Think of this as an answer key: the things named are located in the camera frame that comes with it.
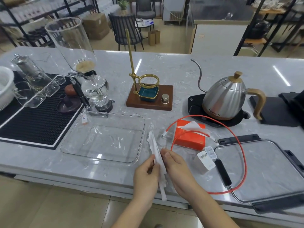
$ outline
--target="chair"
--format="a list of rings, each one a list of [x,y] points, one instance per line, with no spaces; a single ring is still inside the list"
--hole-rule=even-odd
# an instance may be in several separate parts
[[[287,57],[290,57],[291,54],[292,54],[293,52],[295,52],[296,49],[298,49],[299,46],[300,46],[302,43],[304,43],[304,29],[300,29],[300,30],[299,30],[299,32],[295,35],[295,37],[294,37],[293,40],[291,41],[290,45],[292,45],[292,44],[294,43],[295,39],[296,39],[298,36],[300,36],[300,38],[301,38],[300,41],[299,41],[299,43],[290,51],[290,53],[287,55]]]
[[[120,51],[120,45],[124,45],[126,48],[127,36],[126,29],[129,30],[130,42],[131,45],[134,45],[134,50],[136,51],[136,44],[141,43],[143,48],[143,36],[138,29],[138,24],[136,22],[135,15],[127,15],[127,16],[117,16],[114,14],[108,14],[112,29],[115,36],[115,41],[118,43],[118,50]]]
[[[154,0],[137,0],[136,17],[142,19],[153,19],[156,17]]]

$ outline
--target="forearm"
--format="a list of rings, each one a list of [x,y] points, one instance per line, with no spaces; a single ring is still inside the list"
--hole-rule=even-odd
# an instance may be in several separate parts
[[[138,228],[149,206],[132,200],[111,228]]]
[[[189,198],[189,203],[206,228],[238,227],[218,203],[199,185],[194,189],[191,198]]]

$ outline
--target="human hand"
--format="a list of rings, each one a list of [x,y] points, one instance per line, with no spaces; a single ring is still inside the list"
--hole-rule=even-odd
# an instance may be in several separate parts
[[[175,190],[190,202],[196,189],[201,187],[190,172],[187,163],[177,153],[168,149],[163,148],[161,155]]]
[[[154,165],[155,155],[151,155],[134,173],[133,200],[142,204],[146,209],[152,206],[158,189],[159,164]]]

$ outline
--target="red cable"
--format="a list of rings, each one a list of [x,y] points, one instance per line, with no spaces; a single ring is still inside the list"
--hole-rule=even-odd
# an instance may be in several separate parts
[[[213,121],[215,121],[215,122],[221,124],[222,126],[226,127],[226,128],[232,133],[232,135],[236,138],[236,140],[237,140],[237,142],[238,142],[238,144],[239,144],[239,146],[240,146],[240,148],[241,148],[242,155],[243,155],[243,159],[244,159],[244,166],[245,166],[244,176],[243,176],[243,179],[241,180],[241,182],[240,182],[235,188],[230,189],[230,190],[227,190],[227,191],[223,191],[223,192],[207,192],[207,193],[209,193],[209,194],[216,194],[216,195],[217,195],[217,194],[226,194],[226,193],[230,193],[230,192],[232,192],[232,191],[237,190],[238,188],[240,188],[240,187],[243,185],[243,183],[244,183],[244,181],[245,181],[245,179],[246,179],[246,176],[247,176],[247,162],[246,162],[246,158],[245,158],[245,153],[244,153],[243,147],[242,147],[242,145],[241,145],[239,139],[238,139],[237,136],[232,132],[232,130],[229,129],[228,126],[224,125],[223,123],[221,123],[221,122],[219,122],[219,121],[217,121],[217,120],[215,120],[215,119],[213,119],[213,118],[210,118],[210,117],[207,117],[207,116],[203,116],[203,115],[197,115],[197,114],[195,114],[195,115],[188,115],[188,116],[182,117],[182,118],[180,118],[180,119],[177,119],[175,122],[173,122],[173,123],[168,127],[168,129],[166,129],[166,132],[168,132],[168,130],[169,130],[175,123],[177,123],[179,120],[182,120],[182,119],[188,118],[188,117],[194,117],[194,116],[199,116],[199,117],[204,117],[204,118],[211,119],[211,120],[213,120]],[[171,146],[171,150],[172,150],[173,145],[174,145],[175,141],[177,140],[177,138],[179,138],[181,135],[183,135],[183,134],[185,134],[185,133],[190,133],[190,132],[201,133],[201,134],[207,135],[207,137],[210,137],[210,135],[205,134],[205,133],[200,132],[200,131],[188,130],[188,131],[185,131],[185,132],[179,134],[176,138],[174,138],[173,143],[172,143],[172,146]]]

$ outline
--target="brown paper bag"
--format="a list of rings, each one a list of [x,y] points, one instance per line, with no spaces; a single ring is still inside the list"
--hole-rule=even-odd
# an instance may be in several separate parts
[[[148,43],[150,46],[155,45],[155,33],[153,31],[148,32]]]
[[[155,44],[159,44],[161,40],[161,32],[159,30],[153,30],[155,34]]]

